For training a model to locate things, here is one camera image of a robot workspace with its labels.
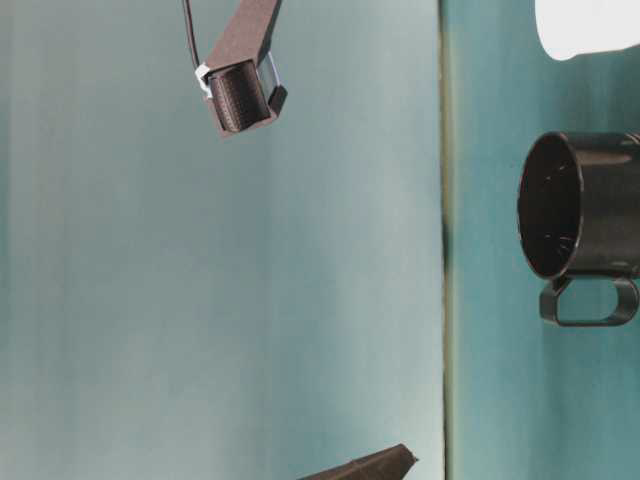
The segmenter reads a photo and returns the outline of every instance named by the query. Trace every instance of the mug rim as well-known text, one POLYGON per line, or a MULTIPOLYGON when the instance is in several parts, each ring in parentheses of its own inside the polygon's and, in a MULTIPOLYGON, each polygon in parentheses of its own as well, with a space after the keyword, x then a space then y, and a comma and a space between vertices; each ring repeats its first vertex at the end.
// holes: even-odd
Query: mug rim
POLYGON ((522 248, 522 252, 524 254, 524 257, 527 261, 527 264, 529 265, 529 268, 531 268, 531 270, 533 270, 533 272, 540 278, 544 279, 544 280, 555 280, 561 277, 564 277, 567 275, 567 272, 569 271, 569 267, 571 266, 571 264, 573 263, 573 261, 575 260, 576 256, 578 255, 578 249, 580 247, 580 243, 582 240, 582 233, 583 233, 583 226, 584 226, 584 177, 582 175, 582 168, 580 167, 580 162, 578 162, 578 157, 576 154, 575 149, 573 148, 573 146, 571 145, 571 143, 569 142, 569 138, 567 136, 566 133, 563 132, 547 132, 543 135, 541 135, 533 144, 533 146, 529 149, 529 152, 527 153, 527 159, 525 160, 524 163, 524 167, 522 168, 522 173, 520 175, 520 183, 518 185, 518 203, 517 203, 517 211, 518 211, 518 236, 520 237, 520 247, 522 248), (533 151, 538 147, 538 145, 543 142, 544 140, 547 139, 555 139, 555 140, 559 140, 563 143, 563 145, 567 148, 567 151, 570 154, 570 158, 571 161, 574 163, 574 165, 576 166, 576 172, 577 172, 577 176, 578 176, 578 185, 579 185, 579 199, 580 199, 580 205, 579 205, 579 221, 578 221, 578 231, 576 233, 576 241, 573 244, 573 248, 571 251, 571 255, 569 255, 569 258, 567 258, 567 260, 564 262, 564 264, 562 265, 562 267, 560 269, 558 269, 556 272, 547 275, 542 273, 538 268, 536 268, 536 266, 533 264, 531 258, 529 257, 527 250, 525 249, 524 246, 524 238, 523 238, 523 233, 522 233, 522 219, 521 219, 521 201, 522 201, 522 190, 524 187, 524 181, 525 181, 525 175, 527 173, 527 167, 529 166, 529 162, 531 161, 531 155, 533 153, 533 151))

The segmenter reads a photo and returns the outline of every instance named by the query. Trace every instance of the black mug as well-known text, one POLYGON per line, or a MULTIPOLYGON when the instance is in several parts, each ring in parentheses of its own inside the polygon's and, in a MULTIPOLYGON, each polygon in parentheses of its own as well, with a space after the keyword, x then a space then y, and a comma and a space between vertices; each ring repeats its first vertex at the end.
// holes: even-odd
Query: black mug
POLYGON ((531 269, 549 284, 540 314, 562 327, 620 326, 640 305, 640 135, 548 133, 520 181, 518 228, 531 269), (558 318, 572 280, 613 281, 616 310, 599 321, 558 318))

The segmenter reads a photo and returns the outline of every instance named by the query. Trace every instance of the wire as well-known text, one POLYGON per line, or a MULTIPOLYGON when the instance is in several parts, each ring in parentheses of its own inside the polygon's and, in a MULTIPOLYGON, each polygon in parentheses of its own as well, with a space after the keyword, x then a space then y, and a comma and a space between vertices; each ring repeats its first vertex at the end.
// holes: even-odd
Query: wire
POLYGON ((187 28, 187 43, 191 52, 191 62, 194 70, 200 66, 198 48, 196 47, 196 37, 193 33, 193 17, 191 16, 191 0, 182 0, 182 11, 184 12, 184 24, 187 28))

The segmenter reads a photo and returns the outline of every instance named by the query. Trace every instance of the white cup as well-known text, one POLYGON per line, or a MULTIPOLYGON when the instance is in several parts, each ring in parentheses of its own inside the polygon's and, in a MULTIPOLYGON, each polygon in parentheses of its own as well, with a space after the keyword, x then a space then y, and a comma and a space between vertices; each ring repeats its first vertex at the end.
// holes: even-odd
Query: white cup
POLYGON ((536 0, 545 51, 556 60, 640 45, 640 0, 536 0))

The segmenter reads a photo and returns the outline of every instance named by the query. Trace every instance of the teal wall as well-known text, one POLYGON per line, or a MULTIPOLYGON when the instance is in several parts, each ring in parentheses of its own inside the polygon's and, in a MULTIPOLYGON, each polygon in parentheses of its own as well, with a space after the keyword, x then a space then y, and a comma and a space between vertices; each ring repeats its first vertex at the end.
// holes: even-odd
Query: teal wall
POLYGON ((442 478, 435 1, 285 1, 270 132, 271 478, 406 442, 442 478))
POLYGON ((435 1, 285 2, 284 116, 226 142, 178 1, 1 9, 0 477, 441 478, 435 1))
POLYGON ((0 476, 263 477, 266 132, 218 140, 179 2, 6 5, 0 476))
MULTIPOLYGON (((533 0, 448 0, 443 13, 451 478, 633 477, 640 323, 540 320, 543 282, 521 253, 516 192, 542 133, 637 131, 640 50, 554 62, 533 0)), ((614 301, 598 282, 563 300, 572 318, 604 316, 614 301)))

